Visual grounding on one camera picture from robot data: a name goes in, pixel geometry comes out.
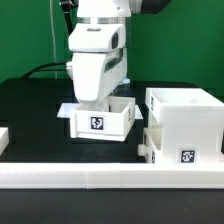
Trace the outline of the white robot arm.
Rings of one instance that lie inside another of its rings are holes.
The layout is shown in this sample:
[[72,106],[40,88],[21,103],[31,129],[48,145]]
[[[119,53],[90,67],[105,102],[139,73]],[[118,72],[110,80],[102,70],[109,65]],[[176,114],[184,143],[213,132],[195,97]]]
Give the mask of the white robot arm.
[[67,64],[75,96],[101,106],[127,75],[127,21],[158,14],[171,0],[78,0],[78,23],[69,35]]

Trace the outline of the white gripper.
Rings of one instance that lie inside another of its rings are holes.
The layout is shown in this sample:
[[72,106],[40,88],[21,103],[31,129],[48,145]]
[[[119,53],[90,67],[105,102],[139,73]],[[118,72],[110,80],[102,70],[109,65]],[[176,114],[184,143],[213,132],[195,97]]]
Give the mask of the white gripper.
[[127,74],[125,25],[77,23],[68,43],[73,55],[67,68],[76,99],[107,109],[107,97]]

